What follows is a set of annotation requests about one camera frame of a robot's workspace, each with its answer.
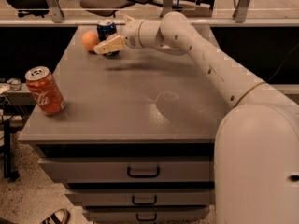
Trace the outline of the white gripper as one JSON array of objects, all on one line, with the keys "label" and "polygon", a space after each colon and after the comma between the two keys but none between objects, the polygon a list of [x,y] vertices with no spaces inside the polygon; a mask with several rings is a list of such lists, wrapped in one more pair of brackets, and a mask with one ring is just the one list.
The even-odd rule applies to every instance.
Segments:
[{"label": "white gripper", "polygon": [[95,45],[93,50],[96,54],[108,54],[120,51],[125,48],[125,44],[131,49],[142,49],[139,32],[142,23],[141,19],[135,19],[132,16],[123,16],[125,25],[122,28],[121,35],[110,35],[106,40]]}]

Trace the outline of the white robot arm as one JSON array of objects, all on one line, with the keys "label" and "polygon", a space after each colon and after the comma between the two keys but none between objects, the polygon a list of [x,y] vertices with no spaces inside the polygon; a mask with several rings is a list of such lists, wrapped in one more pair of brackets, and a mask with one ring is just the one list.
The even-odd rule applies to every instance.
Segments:
[{"label": "white robot arm", "polygon": [[203,38],[181,13],[130,18],[94,50],[180,50],[230,107],[217,130],[217,224],[299,224],[299,105]]}]

